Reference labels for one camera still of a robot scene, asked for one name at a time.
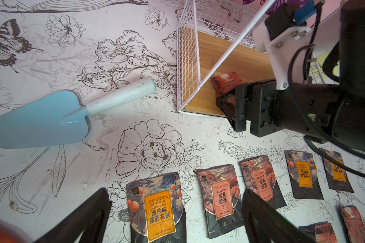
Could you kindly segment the red tea bag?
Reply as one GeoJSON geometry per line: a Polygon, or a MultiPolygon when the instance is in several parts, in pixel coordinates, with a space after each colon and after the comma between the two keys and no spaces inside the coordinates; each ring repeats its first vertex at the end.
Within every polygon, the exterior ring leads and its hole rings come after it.
{"type": "Polygon", "coordinates": [[[194,173],[202,192],[208,238],[243,226],[241,192],[234,165],[196,169],[194,173]]]}
{"type": "Polygon", "coordinates": [[[267,155],[246,159],[238,164],[247,189],[252,190],[274,209],[287,205],[267,155]]]}
{"type": "Polygon", "coordinates": [[[340,208],[350,243],[365,243],[365,226],[356,206],[340,208]]]}
{"type": "Polygon", "coordinates": [[[319,222],[307,226],[299,226],[299,230],[305,233],[316,243],[337,243],[332,224],[329,222],[319,222]]]}
{"type": "Polygon", "coordinates": [[[223,95],[242,84],[242,80],[236,72],[230,72],[220,76],[212,77],[211,82],[218,95],[223,95]]]}

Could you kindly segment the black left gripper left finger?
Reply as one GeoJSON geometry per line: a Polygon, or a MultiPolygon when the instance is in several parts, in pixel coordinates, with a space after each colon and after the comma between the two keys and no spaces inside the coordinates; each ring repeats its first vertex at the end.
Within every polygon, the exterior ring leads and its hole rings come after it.
{"type": "Polygon", "coordinates": [[[107,189],[100,188],[37,243],[101,243],[112,207],[107,189]]]}

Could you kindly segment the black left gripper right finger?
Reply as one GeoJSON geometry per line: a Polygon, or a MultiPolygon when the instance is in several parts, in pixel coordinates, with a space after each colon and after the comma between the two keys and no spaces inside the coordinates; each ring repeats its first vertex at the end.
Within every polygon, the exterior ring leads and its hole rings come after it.
{"type": "Polygon", "coordinates": [[[250,243],[313,242],[250,189],[243,194],[242,216],[250,243]]]}

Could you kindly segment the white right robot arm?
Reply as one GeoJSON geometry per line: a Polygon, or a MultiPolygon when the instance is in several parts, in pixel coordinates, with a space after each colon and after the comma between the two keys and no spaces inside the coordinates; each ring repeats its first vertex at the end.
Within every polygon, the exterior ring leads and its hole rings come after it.
{"type": "Polygon", "coordinates": [[[323,1],[286,1],[254,30],[274,78],[217,97],[235,132],[282,129],[365,152],[365,1],[345,1],[339,22],[323,1]]]}

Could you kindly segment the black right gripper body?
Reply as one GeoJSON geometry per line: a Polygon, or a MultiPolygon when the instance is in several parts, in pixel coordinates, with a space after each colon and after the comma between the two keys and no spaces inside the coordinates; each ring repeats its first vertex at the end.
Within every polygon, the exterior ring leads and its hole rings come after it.
{"type": "Polygon", "coordinates": [[[276,80],[243,83],[218,96],[216,104],[235,132],[246,131],[250,121],[250,133],[264,137],[282,130],[274,121],[274,101],[278,94],[276,80]]]}

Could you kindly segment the orange-label tea bag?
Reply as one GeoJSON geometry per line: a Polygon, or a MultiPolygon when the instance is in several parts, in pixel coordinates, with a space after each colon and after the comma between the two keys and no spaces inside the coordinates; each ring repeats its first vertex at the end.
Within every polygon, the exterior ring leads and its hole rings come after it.
{"type": "Polygon", "coordinates": [[[179,174],[127,184],[132,243],[186,243],[186,212],[179,174]]]}
{"type": "Polygon", "coordinates": [[[346,171],[324,157],[322,161],[329,189],[354,193],[346,171]]]}
{"type": "Polygon", "coordinates": [[[308,152],[285,150],[294,198],[323,199],[313,155],[308,152]]]}

